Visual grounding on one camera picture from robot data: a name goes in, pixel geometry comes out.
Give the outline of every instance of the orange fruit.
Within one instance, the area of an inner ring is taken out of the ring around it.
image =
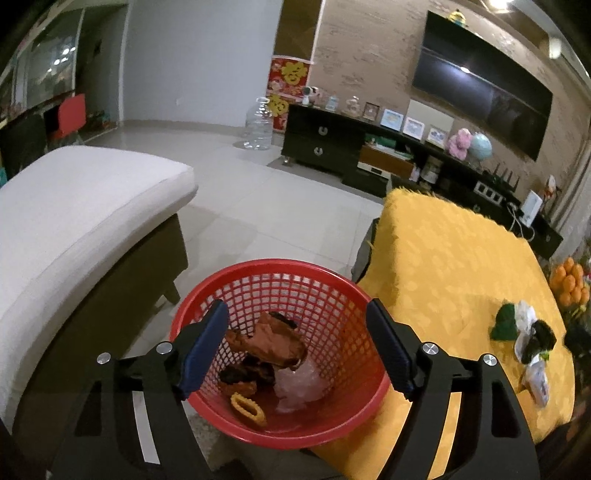
[[[570,297],[573,299],[573,303],[579,303],[581,301],[582,290],[578,287],[575,287],[574,290],[570,293]]]
[[[560,305],[563,307],[570,307],[572,302],[573,299],[571,298],[570,293],[565,291],[560,294],[560,297],[558,297],[558,303],[560,303]]]
[[[583,267],[580,264],[576,264],[570,271],[570,274],[578,281],[583,279]]]
[[[581,290],[581,301],[579,302],[581,305],[587,305],[589,302],[589,288],[584,288]]]
[[[563,266],[564,266],[564,271],[565,271],[567,274],[569,274],[569,273],[570,273],[570,271],[571,271],[571,270],[573,269],[573,267],[574,267],[574,260],[572,259],[572,257],[568,257],[568,258],[567,258],[567,259],[564,261],[564,263],[563,263]]]
[[[559,265],[554,270],[554,276],[558,279],[557,281],[562,282],[566,277],[566,270],[562,265]]]
[[[574,290],[577,286],[577,281],[574,279],[572,275],[566,275],[565,279],[562,282],[562,288],[566,293],[570,293]]]

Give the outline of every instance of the white device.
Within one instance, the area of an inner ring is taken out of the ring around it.
[[[542,207],[542,199],[536,192],[530,190],[527,194],[527,198],[521,204],[521,211],[523,215],[519,218],[519,221],[523,223],[526,227],[531,227],[531,222],[534,221],[535,216],[540,211]]]
[[[305,86],[301,90],[303,98],[301,104],[307,106],[310,104],[310,97],[318,94],[318,87]]]

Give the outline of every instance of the red chair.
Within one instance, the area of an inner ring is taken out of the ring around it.
[[[58,128],[50,134],[50,140],[60,140],[78,131],[86,123],[84,93],[64,100],[57,110]]]

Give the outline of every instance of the plastic wrapper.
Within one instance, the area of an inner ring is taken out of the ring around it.
[[[525,369],[523,383],[527,386],[535,404],[544,408],[550,399],[550,386],[548,385],[548,376],[546,376],[546,363],[539,361],[530,364]]]
[[[316,364],[309,358],[295,372],[286,368],[275,372],[275,394],[280,399],[278,413],[301,410],[306,403],[320,400],[329,382],[320,377]]]
[[[534,308],[530,307],[525,300],[515,304],[515,326],[519,332],[529,334],[536,320]]]

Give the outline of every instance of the black tv stand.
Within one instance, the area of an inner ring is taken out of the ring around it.
[[[521,204],[511,192],[503,191],[505,200],[496,205],[474,192],[477,182],[493,189],[497,186],[492,175],[479,172],[468,162],[460,161],[435,145],[404,135],[368,121],[328,112],[312,106],[290,105],[282,155],[299,163],[321,168],[341,177],[342,183],[359,188],[378,197],[386,194],[387,179],[358,168],[359,154],[365,144],[365,135],[376,135],[396,140],[397,149],[412,151],[413,162],[423,167],[429,156],[443,162],[433,192],[462,207],[472,209],[517,236],[530,240],[534,253],[545,260],[554,254],[562,237],[538,215],[532,228],[519,228],[507,208],[508,203]]]

